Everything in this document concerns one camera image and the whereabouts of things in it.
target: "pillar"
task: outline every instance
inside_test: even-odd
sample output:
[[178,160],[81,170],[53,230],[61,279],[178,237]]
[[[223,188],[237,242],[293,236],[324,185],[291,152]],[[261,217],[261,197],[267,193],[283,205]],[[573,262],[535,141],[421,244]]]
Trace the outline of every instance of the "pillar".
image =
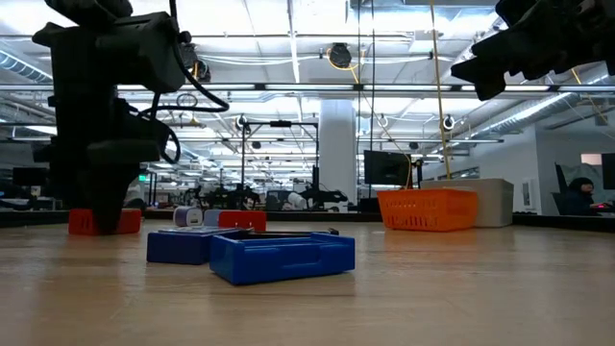
[[351,100],[323,100],[320,137],[320,188],[340,190],[357,204],[356,113]]

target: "red base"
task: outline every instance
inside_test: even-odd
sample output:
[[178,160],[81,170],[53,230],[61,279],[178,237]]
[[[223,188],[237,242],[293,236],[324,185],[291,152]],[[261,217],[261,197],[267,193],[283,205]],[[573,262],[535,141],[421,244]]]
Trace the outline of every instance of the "red base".
[[265,232],[267,231],[267,213],[264,211],[224,210],[218,216],[218,226],[254,229],[258,233]]
[[[141,210],[123,210],[117,230],[111,235],[138,233],[141,229]],[[68,233],[70,235],[102,235],[94,225],[92,210],[71,210],[68,214]]]

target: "computer monitor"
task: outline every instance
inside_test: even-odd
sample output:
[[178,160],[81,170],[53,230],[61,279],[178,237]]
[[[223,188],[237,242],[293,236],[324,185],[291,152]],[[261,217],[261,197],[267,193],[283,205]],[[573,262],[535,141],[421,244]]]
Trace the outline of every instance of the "computer monitor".
[[603,188],[615,189],[615,154],[603,154]]
[[46,168],[14,167],[12,183],[18,186],[42,186],[47,184],[48,175]]
[[412,185],[406,155],[365,150],[365,183],[370,185]]

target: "blue container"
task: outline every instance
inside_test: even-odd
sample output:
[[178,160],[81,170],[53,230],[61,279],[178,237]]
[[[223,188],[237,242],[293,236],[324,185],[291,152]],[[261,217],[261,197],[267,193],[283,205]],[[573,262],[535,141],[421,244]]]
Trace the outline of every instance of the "blue container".
[[211,238],[214,235],[239,233],[235,229],[194,228],[164,230],[147,235],[147,261],[176,264],[204,264],[209,261]]
[[215,235],[209,268],[231,284],[339,274],[355,269],[355,239],[338,235],[233,240]]

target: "orange basket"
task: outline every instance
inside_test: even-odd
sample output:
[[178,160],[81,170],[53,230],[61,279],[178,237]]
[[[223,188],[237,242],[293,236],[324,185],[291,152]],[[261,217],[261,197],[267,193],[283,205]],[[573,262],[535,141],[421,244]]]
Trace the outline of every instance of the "orange basket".
[[474,191],[407,189],[379,191],[378,202],[390,229],[449,232],[474,226],[479,198]]

